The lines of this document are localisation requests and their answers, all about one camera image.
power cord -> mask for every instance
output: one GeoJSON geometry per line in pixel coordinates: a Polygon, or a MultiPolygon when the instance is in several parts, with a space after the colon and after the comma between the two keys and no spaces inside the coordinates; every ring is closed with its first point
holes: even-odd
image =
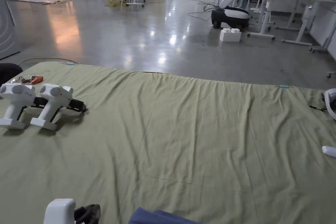
{"type": "Polygon", "coordinates": [[[71,60],[71,59],[39,57],[39,58],[26,59],[26,60],[20,62],[18,65],[20,66],[20,65],[23,64],[24,62],[26,62],[26,61],[28,61],[28,60],[32,60],[32,59],[61,59],[61,60],[67,60],[67,61],[73,62],[73,63],[75,63],[75,64],[79,64],[78,62],[75,62],[75,61],[73,61],[73,60],[71,60]]]}

blue cloth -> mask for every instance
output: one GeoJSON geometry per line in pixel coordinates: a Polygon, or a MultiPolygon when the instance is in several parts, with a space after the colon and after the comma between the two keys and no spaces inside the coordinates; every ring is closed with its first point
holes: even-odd
{"type": "Polygon", "coordinates": [[[161,210],[150,212],[143,208],[138,208],[128,224],[197,224],[174,214],[170,214],[161,210]]]}

concrete floor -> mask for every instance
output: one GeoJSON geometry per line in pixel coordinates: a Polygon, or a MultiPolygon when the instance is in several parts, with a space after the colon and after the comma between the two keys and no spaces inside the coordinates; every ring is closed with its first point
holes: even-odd
{"type": "MultiPolygon", "coordinates": [[[[245,34],[240,43],[222,43],[220,30],[212,28],[211,20],[187,15],[202,11],[203,5],[197,1],[147,0],[139,12],[106,7],[103,0],[8,3],[23,50],[0,62],[18,64],[33,57],[59,57],[81,64],[219,81],[318,89],[336,86],[335,78],[326,78],[327,71],[336,71],[330,55],[312,54],[307,46],[281,42],[282,38],[294,39],[295,32],[272,29],[277,35],[274,43],[245,34]]],[[[196,15],[207,19],[210,13],[196,15]]],[[[277,25],[287,20],[272,18],[277,25]]],[[[313,41],[310,36],[305,40],[313,41]]],[[[23,68],[40,61],[29,61],[23,68]]]]}

bed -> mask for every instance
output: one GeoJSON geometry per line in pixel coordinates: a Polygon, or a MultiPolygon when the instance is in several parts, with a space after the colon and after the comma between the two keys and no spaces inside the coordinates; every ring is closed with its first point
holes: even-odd
{"type": "Polygon", "coordinates": [[[0,128],[2,223],[42,224],[55,198],[100,204],[101,224],[138,207],[199,223],[336,223],[336,159],[321,151],[336,123],[308,106],[323,105],[321,90],[59,62],[28,74],[73,87],[88,111],[62,109],[55,132],[0,128]]]}

black strap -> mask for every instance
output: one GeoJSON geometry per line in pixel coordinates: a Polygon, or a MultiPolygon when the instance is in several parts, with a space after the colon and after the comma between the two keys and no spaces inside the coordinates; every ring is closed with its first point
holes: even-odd
{"type": "Polygon", "coordinates": [[[310,108],[312,108],[312,109],[315,109],[315,110],[320,110],[320,111],[326,111],[326,108],[316,108],[316,107],[314,107],[314,106],[309,106],[310,108]]]}
{"type": "Polygon", "coordinates": [[[74,211],[76,224],[98,224],[100,219],[100,205],[80,207],[74,211]]]}

